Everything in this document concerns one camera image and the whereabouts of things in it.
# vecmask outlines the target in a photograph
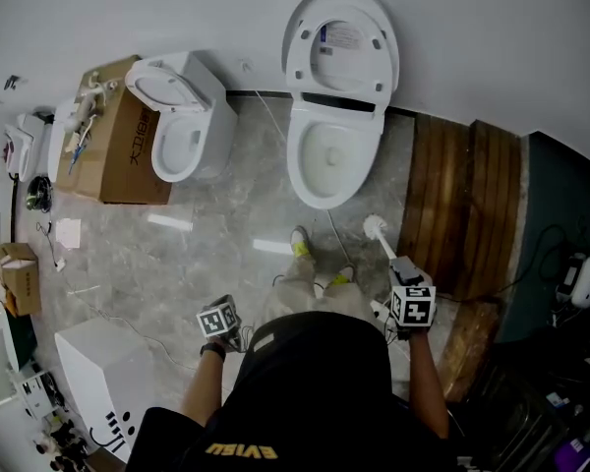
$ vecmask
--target shoe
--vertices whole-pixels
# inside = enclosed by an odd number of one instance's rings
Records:
[[[298,225],[293,229],[291,233],[291,249],[293,255],[297,257],[310,256],[311,251],[308,248],[308,233],[301,225]]]
[[[329,286],[332,285],[344,285],[345,283],[352,283],[356,275],[356,268],[352,264],[348,264],[338,272],[333,281],[330,282]]]

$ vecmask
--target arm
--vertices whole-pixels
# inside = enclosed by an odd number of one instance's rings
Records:
[[[224,347],[220,339],[210,339]],[[214,351],[205,351],[199,368],[184,396],[181,414],[188,416],[204,427],[210,416],[221,406],[221,382],[223,379],[223,360]]]
[[[425,330],[411,334],[409,406],[422,423],[441,439],[448,437],[448,413]]]

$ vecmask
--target black shirt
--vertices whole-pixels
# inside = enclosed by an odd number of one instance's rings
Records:
[[[383,335],[358,319],[310,312],[254,334],[232,393],[205,428],[147,411],[126,470],[439,471],[449,459],[444,442],[391,393]]]

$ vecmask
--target beige pants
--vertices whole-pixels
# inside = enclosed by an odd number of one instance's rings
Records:
[[[315,262],[310,256],[296,258],[286,275],[275,283],[254,328],[258,330],[277,318],[307,311],[340,313],[381,329],[381,323],[356,283],[330,285],[321,299],[315,296]]]

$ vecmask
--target fiducial marker cube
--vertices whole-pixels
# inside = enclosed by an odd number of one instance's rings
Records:
[[[398,326],[431,326],[435,317],[434,286],[403,286],[393,270],[391,279],[391,314]]]
[[[223,296],[209,309],[197,313],[197,320],[204,337],[222,335],[239,325],[230,295]]]

